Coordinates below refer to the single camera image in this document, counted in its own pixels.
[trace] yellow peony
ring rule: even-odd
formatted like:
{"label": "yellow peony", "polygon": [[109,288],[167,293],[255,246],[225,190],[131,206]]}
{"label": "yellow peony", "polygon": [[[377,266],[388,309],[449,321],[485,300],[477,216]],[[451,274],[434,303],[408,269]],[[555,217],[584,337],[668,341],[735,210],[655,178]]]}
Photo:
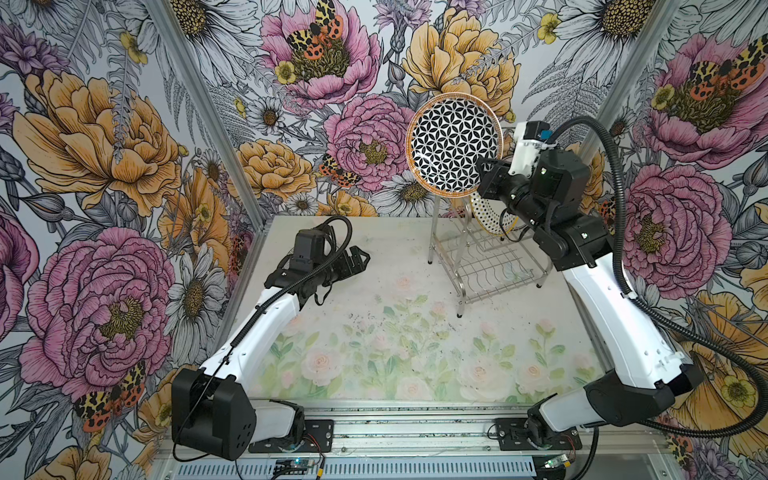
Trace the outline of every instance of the yellow peony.
{"label": "yellow peony", "polygon": [[483,55],[501,45],[498,34],[489,29],[482,30],[480,21],[475,16],[468,16],[466,10],[456,13],[455,8],[449,8],[443,20],[442,32],[438,33],[435,27],[425,23],[413,33],[411,46],[402,61],[402,67],[419,83],[411,90],[416,93],[460,91],[472,94],[503,117],[509,111],[520,64],[514,63],[515,56],[510,52],[505,61],[454,84],[454,78],[466,73],[469,67],[481,61]]}

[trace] butterfly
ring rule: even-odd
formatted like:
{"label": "butterfly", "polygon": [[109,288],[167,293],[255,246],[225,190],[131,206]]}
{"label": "butterfly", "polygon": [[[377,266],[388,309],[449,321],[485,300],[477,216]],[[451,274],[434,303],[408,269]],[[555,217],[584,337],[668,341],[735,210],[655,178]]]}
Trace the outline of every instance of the butterfly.
{"label": "butterfly", "polygon": [[91,392],[77,399],[74,411],[83,419],[83,431],[96,433],[107,425],[113,414],[118,417],[123,408],[136,406],[144,393],[146,377],[144,362],[139,362],[111,390]]}
{"label": "butterfly", "polygon": [[338,40],[344,32],[344,21],[336,14],[333,0],[319,0],[315,7],[315,21],[309,30],[299,30],[288,35],[288,45],[307,60],[320,60],[331,40]]}
{"label": "butterfly", "polygon": [[713,94],[724,95],[729,88],[742,91],[755,83],[766,70],[768,34],[749,44],[739,55],[722,65],[714,61],[698,61],[690,66],[688,79],[694,84],[690,96],[705,101]]}
{"label": "butterfly", "polygon": [[331,181],[340,187],[349,188],[360,181],[360,176],[358,174],[344,171],[344,169],[339,166],[339,162],[328,154],[323,156],[323,162],[320,164],[318,170],[326,177],[330,177]]}

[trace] floral tablecloth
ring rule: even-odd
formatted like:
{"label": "floral tablecloth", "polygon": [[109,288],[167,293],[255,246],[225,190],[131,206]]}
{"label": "floral tablecloth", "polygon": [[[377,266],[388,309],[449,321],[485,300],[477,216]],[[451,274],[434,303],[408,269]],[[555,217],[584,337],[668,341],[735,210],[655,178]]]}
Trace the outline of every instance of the floral tablecloth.
{"label": "floral tablecloth", "polygon": [[[275,219],[238,319],[296,232],[322,220]],[[429,219],[350,220],[368,270],[334,285],[325,305],[305,305],[272,345],[252,397],[529,404],[601,374],[559,273],[544,288],[470,304],[458,319],[445,272],[426,262]]]}

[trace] pink peony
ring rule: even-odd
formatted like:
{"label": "pink peony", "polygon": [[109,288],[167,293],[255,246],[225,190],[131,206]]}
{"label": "pink peony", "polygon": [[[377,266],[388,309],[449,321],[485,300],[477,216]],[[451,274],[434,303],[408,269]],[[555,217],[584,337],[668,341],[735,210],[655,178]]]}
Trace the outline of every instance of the pink peony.
{"label": "pink peony", "polygon": [[24,303],[24,284],[39,261],[29,233],[14,217],[0,211],[0,340],[16,324]]}
{"label": "pink peony", "polygon": [[[340,2],[334,3],[336,14],[343,21],[340,44],[343,52],[335,52],[338,55],[333,61],[328,61],[325,58],[312,60],[315,62],[316,70],[322,71],[325,68],[333,71],[333,73],[308,78],[301,78],[298,74],[288,74],[282,81],[288,92],[305,108],[322,108],[323,105],[349,101],[358,93],[370,91],[376,84],[376,78],[379,74],[381,47],[379,46],[378,35],[368,36],[368,31],[365,26],[360,24],[360,18],[354,8],[350,9],[348,13]],[[314,6],[309,13],[297,10],[293,17],[288,16],[285,11],[281,11],[279,16],[265,16],[261,24],[261,37],[263,39],[261,48],[267,54],[261,56],[262,65],[272,69],[278,66],[296,68],[294,52],[288,45],[286,37],[295,31],[309,29],[310,23],[314,21]],[[297,54],[297,56],[300,61],[304,61],[301,55]]]}
{"label": "pink peony", "polygon": [[22,350],[22,378],[76,399],[117,385],[139,362],[154,373],[170,349],[163,328],[174,278],[160,247],[128,228],[54,253],[29,289],[35,336]]}
{"label": "pink peony", "polygon": [[361,177],[362,190],[381,190],[384,180],[406,169],[406,131],[413,115],[387,97],[354,98],[325,123],[328,154]]}
{"label": "pink peony", "polygon": [[747,43],[718,45],[715,35],[694,35],[656,78],[657,91],[644,125],[648,147],[679,162],[706,169],[722,168],[744,155],[768,134],[768,74],[742,91],[719,88],[704,101],[690,95],[690,69],[699,61],[720,65],[735,58]]}
{"label": "pink peony", "polygon": [[640,169],[627,201],[624,265],[676,300],[695,293],[728,254],[723,195],[692,165]]}

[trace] purple flower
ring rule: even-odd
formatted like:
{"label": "purple flower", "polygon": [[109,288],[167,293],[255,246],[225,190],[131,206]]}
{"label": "purple flower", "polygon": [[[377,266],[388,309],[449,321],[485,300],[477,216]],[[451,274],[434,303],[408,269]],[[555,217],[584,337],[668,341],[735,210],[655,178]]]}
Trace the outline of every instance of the purple flower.
{"label": "purple flower", "polygon": [[0,94],[0,132],[10,135],[13,125],[13,114],[18,111],[18,107],[13,106],[13,100],[8,94]]}
{"label": "purple flower", "polygon": [[663,298],[695,293],[725,261],[732,232],[715,180],[693,165],[640,169],[627,201],[624,265]]}
{"label": "purple flower", "polygon": [[735,58],[747,47],[715,36],[696,34],[667,63],[656,78],[650,119],[643,125],[645,143],[679,162],[696,162],[706,169],[722,168],[751,151],[768,135],[768,75],[762,75],[743,90],[729,82],[701,100],[694,99],[689,80],[697,62],[720,64]]}
{"label": "purple flower", "polygon": [[286,37],[307,30],[315,21],[315,7],[306,14],[300,10],[294,16],[284,11],[262,20],[261,37],[267,52],[261,55],[262,65],[274,69],[279,83],[285,85],[303,108],[322,108],[328,104],[349,101],[358,93],[370,91],[379,74],[381,47],[376,34],[368,36],[360,24],[357,11],[347,12],[338,0],[336,14],[343,22],[341,39],[331,41],[320,59],[307,60],[294,53]]}
{"label": "purple flower", "polygon": [[67,70],[69,60],[34,32],[26,35],[18,25],[0,24],[0,63],[16,70],[22,77],[42,76],[51,70],[60,74]]}
{"label": "purple flower", "polygon": [[739,480],[739,467],[720,451],[714,440],[697,440],[694,446],[698,475],[712,480]]}
{"label": "purple flower", "polygon": [[22,350],[22,378],[77,399],[109,390],[139,362],[154,373],[170,349],[163,328],[174,280],[165,252],[128,228],[54,253],[29,288],[35,335]]}
{"label": "purple flower", "polygon": [[488,10],[488,0],[450,0],[448,7],[455,8],[457,12],[466,10],[470,17],[480,18]]}
{"label": "purple flower", "polygon": [[405,22],[416,30],[422,23],[429,22],[432,0],[379,0],[374,8],[379,12],[376,24],[384,28]]}
{"label": "purple flower", "polygon": [[0,340],[16,324],[24,303],[24,284],[39,260],[29,233],[14,217],[0,211]]}
{"label": "purple flower", "polygon": [[362,190],[381,190],[384,180],[406,168],[406,131],[413,115],[387,97],[354,98],[326,120],[328,154],[361,177]]}

